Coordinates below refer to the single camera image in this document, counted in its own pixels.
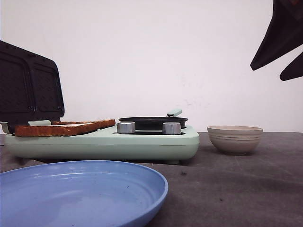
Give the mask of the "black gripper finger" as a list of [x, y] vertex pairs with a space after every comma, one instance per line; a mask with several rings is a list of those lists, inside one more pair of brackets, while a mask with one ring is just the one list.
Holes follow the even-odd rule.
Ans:
[[303, 57], [296, 57], [280, 74], [282, 81], [287, 81], [303, 76]]
[[266, 34], [250, 64], [257, 70], [303, 44], [303, 2], [275, 0]]

